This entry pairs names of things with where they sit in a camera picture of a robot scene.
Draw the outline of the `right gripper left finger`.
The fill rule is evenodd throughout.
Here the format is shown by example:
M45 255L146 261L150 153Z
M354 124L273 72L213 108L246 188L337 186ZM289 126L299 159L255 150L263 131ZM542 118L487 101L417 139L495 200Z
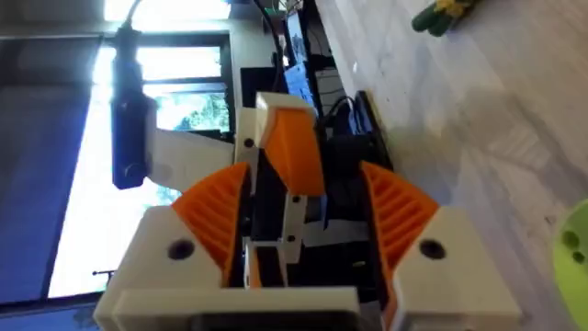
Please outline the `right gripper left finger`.
M149 208L94 311L103 330L188 330L243 289L250 166L224 167Z

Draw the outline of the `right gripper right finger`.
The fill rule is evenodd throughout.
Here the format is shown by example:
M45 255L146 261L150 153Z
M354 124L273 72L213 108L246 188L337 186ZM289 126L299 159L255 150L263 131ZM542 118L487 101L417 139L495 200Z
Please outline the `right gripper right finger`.
M360 164L385 330L518 330L522 310L461 209Z

